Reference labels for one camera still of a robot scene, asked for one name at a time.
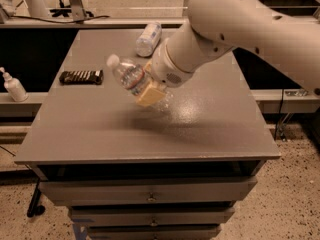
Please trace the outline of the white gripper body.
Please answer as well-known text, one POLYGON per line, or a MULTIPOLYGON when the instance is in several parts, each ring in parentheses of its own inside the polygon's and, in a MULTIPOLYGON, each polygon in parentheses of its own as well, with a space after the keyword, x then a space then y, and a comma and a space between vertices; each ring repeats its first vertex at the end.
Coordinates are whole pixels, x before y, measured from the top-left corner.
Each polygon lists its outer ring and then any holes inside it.
POLYGON ((160 84, 169 88, 177 88, 187 82, 193 74, 179 69, 171 60, 166 38, 154 51, 151 58, 151 76, 160 84))

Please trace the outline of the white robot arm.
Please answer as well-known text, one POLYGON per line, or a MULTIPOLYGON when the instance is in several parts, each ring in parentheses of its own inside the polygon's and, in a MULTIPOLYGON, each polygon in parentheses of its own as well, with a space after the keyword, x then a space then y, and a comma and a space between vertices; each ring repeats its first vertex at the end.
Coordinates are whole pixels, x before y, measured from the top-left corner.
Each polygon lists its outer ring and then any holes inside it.
POLYGON ((188 19, 146 64, 151 81, 136 102, 150 106, 167 87, 234 48, 247 50, 308 92, 320 91, 320 25, 276 12, 259 0, 189 0, 188 19))

